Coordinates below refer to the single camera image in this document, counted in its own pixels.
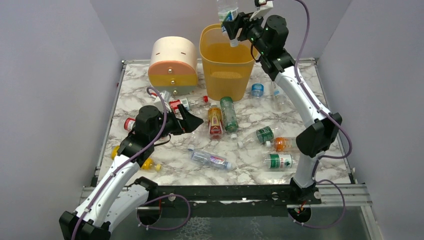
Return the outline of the clear bottle green label angled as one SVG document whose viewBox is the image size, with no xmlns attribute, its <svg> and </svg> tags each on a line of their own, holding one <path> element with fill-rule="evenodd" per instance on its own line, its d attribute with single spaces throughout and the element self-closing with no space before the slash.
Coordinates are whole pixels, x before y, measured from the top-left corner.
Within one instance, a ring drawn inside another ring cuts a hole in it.
<svg viewBox="0 0 424 240">
<path fill-rule="evenodd" d="M 283 128 L 283 125 L 279 123 L 273 123 L 271 125 L 259 128 L 248 134 L 242 140 L 239 140 L 237 142 L 237 146 L 239 148 L 243 148 L 252 144 L 266 145 L 268 142 L 271 142 L 271 140 L 281 135 L 284 131 Z"/>
</svg>

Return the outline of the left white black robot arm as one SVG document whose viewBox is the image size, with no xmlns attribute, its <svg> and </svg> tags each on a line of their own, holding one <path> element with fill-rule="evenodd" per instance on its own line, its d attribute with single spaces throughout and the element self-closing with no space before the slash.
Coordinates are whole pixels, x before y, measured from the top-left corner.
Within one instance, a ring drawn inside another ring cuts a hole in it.
<svg viewBox="0 0 424 240">
<path fill-rule="evenodd" d="M 126 183 L 155 150 L 155 142 L 167 135 L 192 133 L 203 119 L 178 105 L 181 118 L 156 106 L 139 109 L 135 124 L 121 142 L 107 173 L 90 195 L 73 211 L 65 211 L 59 225 L 65 240 L 108 240 L 117 225 L 136 207 L 146 203 L 157 184 L 144 179 L 119 197 Z"/>
</svg>

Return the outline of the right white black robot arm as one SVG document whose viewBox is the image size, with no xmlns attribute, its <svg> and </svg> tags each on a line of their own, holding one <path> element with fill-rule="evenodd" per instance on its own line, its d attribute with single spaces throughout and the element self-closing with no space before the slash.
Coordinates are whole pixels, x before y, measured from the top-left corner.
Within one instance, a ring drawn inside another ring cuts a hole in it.
<svg viewBox="0 0 424 240">
<path fill-rule="evenodd" d="M 342 123 L 339 113 L 332 113 L 314 95 L 300 74 L 297 63 L 285 50 L 289 34 L 286 20 L 279 15 L 251 20 L 241 12 L 234 20 L 224 21 L 230 40 L 248 40 L 259 56 L 262 69 L 286 93 L 303 120 L 305 129 L 295 138 L 300 158 L 290 180 L 291 198 L 306 200 L 316 189 L 318 160 L 335 141 Z"/>
</svg>

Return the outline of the orange label clear bottle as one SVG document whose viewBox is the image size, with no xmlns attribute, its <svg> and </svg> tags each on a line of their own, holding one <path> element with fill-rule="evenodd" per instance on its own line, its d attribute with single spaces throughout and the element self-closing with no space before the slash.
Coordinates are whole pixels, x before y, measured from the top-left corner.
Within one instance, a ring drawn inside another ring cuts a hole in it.
<svg viewBox="0 0 424 240">
<path fill-rule="evenodd" d="M 276 137 L 265 142 L 265 146 L 276 152 L 298 152 L 295 137 Z"/>
</svg>

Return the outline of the small blue tinted water bottle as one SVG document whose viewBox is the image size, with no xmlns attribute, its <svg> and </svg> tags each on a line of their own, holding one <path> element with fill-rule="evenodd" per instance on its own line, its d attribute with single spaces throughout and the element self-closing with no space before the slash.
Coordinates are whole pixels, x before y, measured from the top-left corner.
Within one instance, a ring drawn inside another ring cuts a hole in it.
<svg viewBox="0 0 424 240">
<path fill-rule="evenodd" d="M 190 159 L 197 163 L 212 166 L 221 170 L 231 170 L 233 168 L 232 163 L 226 158 L 203 150 L 199 150 L 195 148 L 195 146 L 192 144 L 188 145 L 187 150 L 189 151 Z"/>
</svg>

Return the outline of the dark green tinted bottle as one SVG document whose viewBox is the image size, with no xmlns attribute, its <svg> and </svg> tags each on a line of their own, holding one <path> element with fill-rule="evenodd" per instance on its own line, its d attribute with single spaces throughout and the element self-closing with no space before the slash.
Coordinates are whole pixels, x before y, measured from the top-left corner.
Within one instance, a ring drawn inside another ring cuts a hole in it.
<svg viewBox="0 0 424 240">
<path fill-rule="evenodd" d="M 233 99 L 229 96 L 222 97 L 220 99 L 220 107 L 222 111 L 224 129 L 230 135 L 230 139 L 235 140 L 237 138 L 239 125 Z"/>
</svg>

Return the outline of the gold red drink bottle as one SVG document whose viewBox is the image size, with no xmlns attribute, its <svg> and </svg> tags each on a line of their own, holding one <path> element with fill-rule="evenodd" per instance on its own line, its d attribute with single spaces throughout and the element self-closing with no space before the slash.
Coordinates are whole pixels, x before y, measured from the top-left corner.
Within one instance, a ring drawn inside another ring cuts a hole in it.
<svg viewBox="0 0 424 240">
<path fill-rule="evenodd" d="M 216 103 L 212 103 L 207 114 L 209 138 L 220 140 L 223 136 L 222 111 Z"/>
</svg>

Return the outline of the clear bottle blue white label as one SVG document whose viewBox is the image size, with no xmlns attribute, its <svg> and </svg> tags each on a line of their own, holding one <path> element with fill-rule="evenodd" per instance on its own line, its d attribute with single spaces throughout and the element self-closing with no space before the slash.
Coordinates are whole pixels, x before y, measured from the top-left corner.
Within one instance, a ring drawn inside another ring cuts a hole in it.
<svg viewBox="0 0 424 240">
<path fill-rule="evenodd" d="M 221 33 L 228 38 L 228 32 L 223 25 L 225 21 L 233 21 L 238 15 L 238 1 L 237 0 L 217 0 L 217 12 L 220 22 Z"/>
</svg>

